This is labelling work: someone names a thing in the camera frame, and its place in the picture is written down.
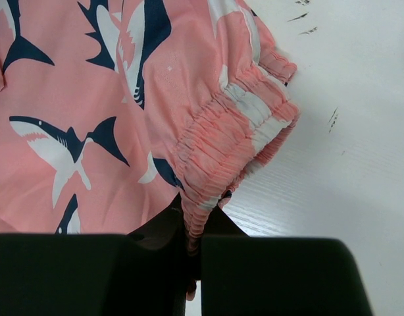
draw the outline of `wooden table surface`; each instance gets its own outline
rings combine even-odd
[[[247,3],[298,65],[303,114],[225,211],[253,236],[342,240],[375,315],[404,316],[404,0]]]

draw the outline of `shark pattern fabric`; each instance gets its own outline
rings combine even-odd
[[[127,234],[180,193],[195,252],[296,69],[243,0],[0,0],[0,232]]]

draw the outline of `elastic sleeve cuff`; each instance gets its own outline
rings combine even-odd
[[[259,17],[255,16],[254,19],[258,28],[261,46],[259,66],[279,79],[283,84],[286,84],[293,78],[294,73],[297,71],[297,66],[277,52],[275,39],[269,29]]]
[[[175,155],[190,253],[222,195],[238,185],[251,164],[264,165],[273,157],[298,116],[299,109],[257,66],[201,108]]]

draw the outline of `shark print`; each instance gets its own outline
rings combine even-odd
[[[163,178],[168,184],[184,189],[182,183],[177,179],[176,174],[168,164],[167,160],[154,158],[152,152],[149,152],[147,160],[147,172],[138,180],[138,183],[150,183],[155,179],[157,174],[160,174],[161,178]]]
[[[261,40],[254,19],[254,12],[249,12],[247,9],[238,5],[236,0],[208,0],[208,6],[215,38],[217,36],[217,24],[221,18],[232,12],[240,12],[241,14],[243,14],[247,30],[250,33],[252,59],[256,64],[259,64],[259,61],[261,59]]]
[[[55,234],[80,234],[81,221],[78,214],[78,199],[76,194],[70,199]]]
[[[32,117],[9,117],[13,130],[24,138],[28,145],[46,163],[56,170],[53,184],[53,207],[61,194],[64,185],[78,172],[85,187],[90,190],[91,182],[82,166],[85,146],[90,142],[99,144],[112,156],[129,166],[126,158],[121,154],[114,138],[114,123],[116,117],[104,120],[93,132],[80,141],[72,127],[67,132],[59,130],[43,120]]]
[[[128,24],[128,35],[135,45],[132,64],[123,59],[123,67],[130,93],[135,102],[145,108],[145,79],[143,66],[149,56],[171,34],[171,22],[167,15],[163,0],[144,0],[135,9]],[[124,45],[119,45],[119,54],[123,56]]]
[[[50,57],[21,35],[19,0],[0,0],[1,11],[7,18],[14,40],[3,62],[3,73],[19,59],[31,59],[54,66]]]
[[[87,62],[112,69],[117,72],[116,47],[120,30],[114,25],[109,12],[109,0],[91,0],[89,9],[86,9],[81,3],[79,6],[87,18],[88,22],[94,28],[94,32],[87,33],[89,37],[99,42],[101,51],[97,56],[87,59]],[[121,19],[121,13],[114,15],[118,20]]]

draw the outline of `shark tail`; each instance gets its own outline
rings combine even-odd
[[[9,48],[5,62],[3,63],[3,73],[7,70],[7,67],[19,59],[32,59],[52,66],[55,65],[50,57],[22,36],[15,37],[11,48]]]
[[[154,165],[165,182],[171,186],[179,187],[184,190],[183,184],[176,177],[173,168],[170,166],[167,160],[154,158]]]
[[[114,138],[114,123],[116,117],[108,118],[99,123],[95,130],[92,132],[92,140],[99,144],[102,148],[107,150],[111,155],[115,156],[118,160],[122,161],[126,165],[129,165],[126,158],[120,152],[116,139]]]

